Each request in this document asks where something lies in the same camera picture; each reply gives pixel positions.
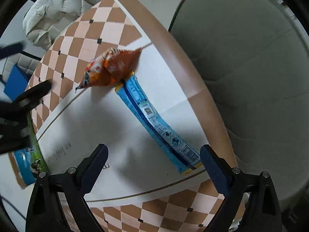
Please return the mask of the long blue snack packet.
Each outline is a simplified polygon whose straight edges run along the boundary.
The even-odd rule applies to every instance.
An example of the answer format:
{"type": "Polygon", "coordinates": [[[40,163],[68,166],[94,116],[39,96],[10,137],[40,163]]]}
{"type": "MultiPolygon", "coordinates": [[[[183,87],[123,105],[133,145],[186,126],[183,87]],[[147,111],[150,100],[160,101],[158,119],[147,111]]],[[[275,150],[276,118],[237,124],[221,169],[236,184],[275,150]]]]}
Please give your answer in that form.
{"type": "Polygon", "coordinates": [[[202,165],[197,151],[165,122],[151,104],[134,72],[128,78],[121,80],[115,92],[176,166],[180,174],[188,174],[202,165]]]}

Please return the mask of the white puffer jacket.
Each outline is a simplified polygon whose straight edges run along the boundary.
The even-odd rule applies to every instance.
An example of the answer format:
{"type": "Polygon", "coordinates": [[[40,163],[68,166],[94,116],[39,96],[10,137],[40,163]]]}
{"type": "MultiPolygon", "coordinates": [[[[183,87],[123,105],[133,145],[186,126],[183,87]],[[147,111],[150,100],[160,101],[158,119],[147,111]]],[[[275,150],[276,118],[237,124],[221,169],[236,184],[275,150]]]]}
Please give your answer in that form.
{"type": "Polygon", "coordinates": [[[101,0],[36,0],[25,14],[23,31],[28,41],[48,50],[59,35],[101,0]]]}

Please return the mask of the grey round cushion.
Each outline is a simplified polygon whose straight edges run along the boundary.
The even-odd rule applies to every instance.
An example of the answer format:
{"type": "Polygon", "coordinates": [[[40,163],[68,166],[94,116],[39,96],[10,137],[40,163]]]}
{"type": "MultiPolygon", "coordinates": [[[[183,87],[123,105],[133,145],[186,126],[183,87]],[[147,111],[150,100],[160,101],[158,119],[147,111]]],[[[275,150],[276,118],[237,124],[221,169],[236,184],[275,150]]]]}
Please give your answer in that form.
{"type": "Polygon", "coordinates": [[[210,91],[246,173],[280,207],[308,184],[308,38],[278,0],[182,0],[170,33],[210,91]]]}

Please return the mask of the orange snack bag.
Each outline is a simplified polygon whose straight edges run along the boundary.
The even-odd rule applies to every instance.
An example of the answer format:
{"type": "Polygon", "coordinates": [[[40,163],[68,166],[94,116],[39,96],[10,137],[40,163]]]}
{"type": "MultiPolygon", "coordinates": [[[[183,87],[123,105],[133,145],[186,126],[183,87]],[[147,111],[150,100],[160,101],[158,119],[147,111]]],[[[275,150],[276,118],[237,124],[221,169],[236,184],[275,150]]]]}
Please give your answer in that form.
{"type": "Polygon", "coordinates": [[[142,48],[124,50],[108,48],[89,63],[77,89],[92,86],[111,86],[130,77],[138,66],[142,48]]]}

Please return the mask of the white leather bench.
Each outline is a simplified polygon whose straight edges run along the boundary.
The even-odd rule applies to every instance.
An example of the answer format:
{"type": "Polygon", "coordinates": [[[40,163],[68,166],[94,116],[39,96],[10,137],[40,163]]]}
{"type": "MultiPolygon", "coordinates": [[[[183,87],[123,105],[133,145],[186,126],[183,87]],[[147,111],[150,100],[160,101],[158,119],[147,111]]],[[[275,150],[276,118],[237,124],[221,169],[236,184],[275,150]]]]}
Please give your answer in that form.
{"type": "Polygon", "coordinates": [[[1,82],[3,84],[7,82],[14,65],[19,66],[27,77],[31,78],[40,60],[39,57],[24,51],[4,58],[1,60],[1,82]]]}

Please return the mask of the blue foam pad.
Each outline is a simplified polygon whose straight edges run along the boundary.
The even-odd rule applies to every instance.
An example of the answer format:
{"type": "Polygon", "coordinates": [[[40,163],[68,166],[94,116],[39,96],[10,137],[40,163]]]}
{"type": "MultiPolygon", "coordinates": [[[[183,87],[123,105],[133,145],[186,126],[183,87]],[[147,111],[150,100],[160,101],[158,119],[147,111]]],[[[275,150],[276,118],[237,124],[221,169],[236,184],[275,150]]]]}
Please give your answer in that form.
{"type": "Polygon", "coordinates": [[[4,93],[11,101],[14,101],[19,95],[24,93],[28,82],[28,75],[15,64],[6,82],[4,93]]]}

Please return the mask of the brown cardboard box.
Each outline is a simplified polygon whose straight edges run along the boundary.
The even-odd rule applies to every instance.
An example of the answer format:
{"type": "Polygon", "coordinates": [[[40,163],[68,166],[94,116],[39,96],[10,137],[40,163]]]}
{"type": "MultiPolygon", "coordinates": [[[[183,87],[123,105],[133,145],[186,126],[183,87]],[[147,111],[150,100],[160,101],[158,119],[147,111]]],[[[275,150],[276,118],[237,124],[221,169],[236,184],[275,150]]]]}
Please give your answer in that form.
{"type": "Polygon", "coordinates": [[[21,189],[35,183],[41,172],[48,172],[48,166],[42,156],[37,138],[36,127],[32,123],[31,114],[27,115],[30,143],[26,148],[10,152],[9,160],[21,189]]]}

